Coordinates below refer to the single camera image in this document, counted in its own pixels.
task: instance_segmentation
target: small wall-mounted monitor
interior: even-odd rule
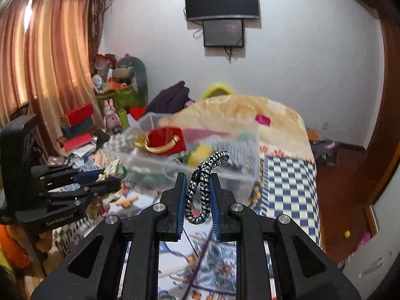
[[[203,21],[204,47],[240,48],[245,45],[243,20],[218,19]]]
[[[185,0],[187,20],[258,19],[259,0]]]

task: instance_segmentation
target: pink rabbit doll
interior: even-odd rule
[[[121,120],[115,112],[113,100],[104,100],[104,125],[110,133],[121,133]]]

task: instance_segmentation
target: plastic container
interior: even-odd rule
[[[241,163],[244,164],[241,169],[233,170],[232,167],[219,166],[213,169],[213,172],[218,173],[222,188],[234,192],[238,202],[248,203],[260,167],[259,127],[254,119],[148,113],[138,124],[145,132],[159,127],[180,127],[188,151],[201,144],[212,145],[214,149],[222,145],[238,150],[243,160]],[[121,133],[119,138],[132,140],[135,130],[131,127]],[[108,143],[104,148],[112,159],[121,159],[127,168],[129,180],[149,188],[173,188],[179,172],[187,174],[189,183],[196,168],[171,160],[167,156],[153,155],[137,149],[132,151],[128,148],[125,152],[116,152]]]

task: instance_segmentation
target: wooden floor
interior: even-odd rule
[[[339,165],[317,165],[317,195],[319,215],[323,225],[325,250],[335,263],[346,259],[369,230],[361,204],[353,200],[353,174],[364,161],[360,151],[339,150]]]

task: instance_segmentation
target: silver screw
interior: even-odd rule
[[[116,215],[109,215],[108,217],[105,218],[106,224],[114,224],[117,221],[118,221],[118,216]]]
[[[165,205],[163,203],[157,203],[153,205],[153,210],[156,212],[161,212],[165,210]]]
[[[240,203],[235,203],[235,204],[232,204],[232,206],[230,208],[232,209],[232,211],[240,212],[243,210],[243,205]]]
[[[286,214],[282,214],[279,216],[278,220],[280,223],[288,224],[291,221],[291,218]]]

